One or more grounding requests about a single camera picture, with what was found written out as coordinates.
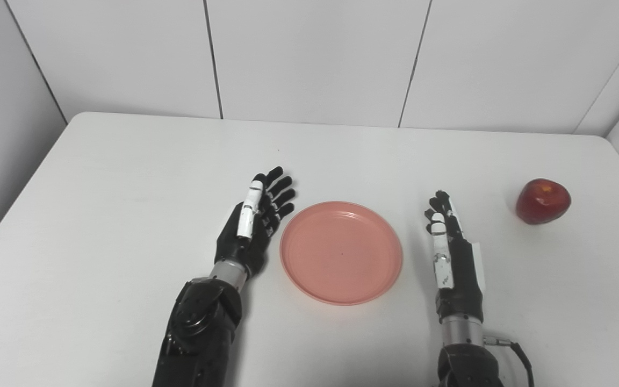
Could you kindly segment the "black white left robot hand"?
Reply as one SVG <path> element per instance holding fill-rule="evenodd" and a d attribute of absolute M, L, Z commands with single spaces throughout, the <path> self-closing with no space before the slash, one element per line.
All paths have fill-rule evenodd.
<path fill-rule="evenodd" d="M 217 238 L 214 263 L 234 262 L 248 277 L 265 265 L 265 255 L 283 218 L 294 211 L 294 181 L 281 166 L 256 174 Z"/>

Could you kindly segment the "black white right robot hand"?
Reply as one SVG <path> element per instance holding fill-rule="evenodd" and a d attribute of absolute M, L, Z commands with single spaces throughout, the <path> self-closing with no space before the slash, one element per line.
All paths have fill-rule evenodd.
<path fill-rule="evenodd" d="M 433 267 L 437 295 L 436 313 L 440 323 L 450 316 L 467 316 L 483 323 L 483 291 L 473 245 L 466 239 L 450 195 L 435 193 L 424 215 L 433 241 Z"/>

